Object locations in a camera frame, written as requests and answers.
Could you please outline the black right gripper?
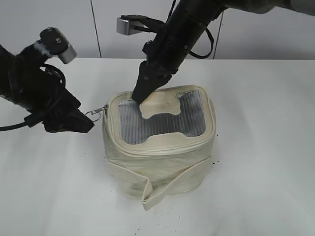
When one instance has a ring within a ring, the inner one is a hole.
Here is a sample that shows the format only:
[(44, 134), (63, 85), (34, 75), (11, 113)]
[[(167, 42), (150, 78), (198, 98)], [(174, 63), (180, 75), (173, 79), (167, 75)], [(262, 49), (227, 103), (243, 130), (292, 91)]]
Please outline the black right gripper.
[(166, 85), (196, 42), (197, 38), (190, 33), (172, 35), (159, 32), (153, 41), (145, 43), (142, 51), (147, 61), (139, 65), (138, 79), (131, 98), (136, 103), (142, 103), (156, 89)]

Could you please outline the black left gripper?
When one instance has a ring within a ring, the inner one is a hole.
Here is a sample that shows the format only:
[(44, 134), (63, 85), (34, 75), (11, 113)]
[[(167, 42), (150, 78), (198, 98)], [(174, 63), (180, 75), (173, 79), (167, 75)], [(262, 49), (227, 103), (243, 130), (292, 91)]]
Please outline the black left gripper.
[(43, 123), (49, 133), (88, 133), (94, 122), (78, 110), (81, 102), (65, 86), (58, 86), (56, 93), (44, 107), (24, 118), (26, 125), (31, 128)]

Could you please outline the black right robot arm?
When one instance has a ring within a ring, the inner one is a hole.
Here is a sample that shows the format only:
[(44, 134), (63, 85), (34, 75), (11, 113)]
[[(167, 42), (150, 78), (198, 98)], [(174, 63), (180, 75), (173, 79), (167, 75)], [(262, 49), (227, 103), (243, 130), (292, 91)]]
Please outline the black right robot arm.
[(169, 82), (207, 26), (228, 8), (264, 14), (274, 7), (314, 15), (313, 0), (181, 0), (164, 23), (140, 15), (124, 15), (140, 22), (156, 33), (143, 47), (146, 60), (139, 66), (139, 75), (132, 99), (141, 104), (153, 91)]

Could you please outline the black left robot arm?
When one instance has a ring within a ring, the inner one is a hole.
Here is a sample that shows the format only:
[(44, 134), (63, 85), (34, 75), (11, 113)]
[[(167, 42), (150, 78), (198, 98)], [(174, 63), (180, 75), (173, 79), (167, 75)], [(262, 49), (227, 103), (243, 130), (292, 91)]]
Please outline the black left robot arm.
[(34, 127), (42, 123), (49, 133), (88, 133), (94, 122), (84, 115), (80, 101), (66, 89), (65, 75), (47, 64), (48, 56), (33, 46), (17, 55), (0, 49), (0, 96), (29, 112), (21, 123), (1, 131)]

